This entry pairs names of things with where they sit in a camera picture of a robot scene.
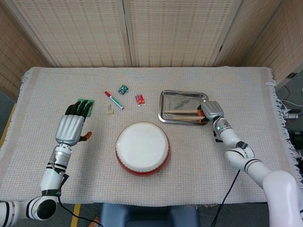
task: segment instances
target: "white drumhead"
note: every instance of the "white drumhead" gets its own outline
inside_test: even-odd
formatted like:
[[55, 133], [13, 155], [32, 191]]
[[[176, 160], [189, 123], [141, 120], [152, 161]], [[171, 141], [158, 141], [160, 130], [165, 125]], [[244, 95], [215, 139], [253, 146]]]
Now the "white drumhead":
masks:
[[116, 152], [120, 161], [136, 172], [148, 172], [165, 160], [169, 142], [157, 125], [139, 122], [130, 125], [120, 134]]

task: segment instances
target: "blue chair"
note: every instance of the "blue chair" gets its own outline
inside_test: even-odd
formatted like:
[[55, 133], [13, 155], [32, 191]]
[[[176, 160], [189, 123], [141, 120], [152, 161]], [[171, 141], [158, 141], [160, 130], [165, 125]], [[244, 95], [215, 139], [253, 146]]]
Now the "blue chair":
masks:
[[194, 205], [138, 207], [103, 203], [100, 221], [104, 227], [200, 227]]

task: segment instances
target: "marker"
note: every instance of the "marker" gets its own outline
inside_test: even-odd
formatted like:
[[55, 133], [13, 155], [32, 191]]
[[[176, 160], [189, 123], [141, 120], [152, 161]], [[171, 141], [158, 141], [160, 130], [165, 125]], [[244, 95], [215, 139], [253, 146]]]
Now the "marker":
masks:
[[104, 92], [104, 93], [105, 93], [105, 94], [107, 95], [107, 97], [109, 97], [109, 99], [112, 100], [112, 101], [113, 101], [121, 110], [124, 109], [124, 107], [122, 106], [122, 104], [119, 103], [118, 100], [116, 100], [114, 97], [112, 97], [110, 93], [108, 93], [107, 91]]

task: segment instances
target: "woven tablecloth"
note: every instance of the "woven tablecloth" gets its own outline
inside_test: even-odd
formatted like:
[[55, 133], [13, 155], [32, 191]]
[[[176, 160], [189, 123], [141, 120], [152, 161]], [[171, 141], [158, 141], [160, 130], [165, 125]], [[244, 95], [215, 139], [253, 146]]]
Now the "woven tablecloth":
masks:
[[[117, 92], [122, 84], [129, 87], [125, 95]], [[23, 78], [0, 152], [0, 200], [22, 201], [41, 195], [40, 182], [56, 146], [60, 118], [68, 105], [85, 98], [95, 104], [82, 134], [93, 134], [87, 142], [72, 147], [63, 202], [143, 206], [222, 202], [237, 170], [225, 160], [224, 145], [215, 142], [212, 124], [187, 126], [158, 119], [160, 92], [166, 89], [206, 93], [221, 105], [226, 119], [257, 158], [300, 181], [273, 84], [269, 68], [32, 68]], [[124, 110], [108, 99], [106, 90]], [[137, 93], [143, 94], [145, 106], [137, 107]], [[108, 104], [113, 115], [107, 115]], [[160, 175], [131, 175], [116, 159], [120, 132], [142, 121], [160, 126], [169, 138], [171, 157]], [[263, 201], [263, 191], [245, 173], [240, 173], [226, 200]]]

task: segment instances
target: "red marker cap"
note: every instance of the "red marker cap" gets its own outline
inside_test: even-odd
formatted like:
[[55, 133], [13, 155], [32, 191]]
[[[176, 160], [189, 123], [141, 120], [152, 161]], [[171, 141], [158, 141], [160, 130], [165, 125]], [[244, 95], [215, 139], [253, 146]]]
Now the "red marker cap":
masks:
[[104, 92], [108, 97], [110, 97], [110, 93], [108, 93], [107, 91]]

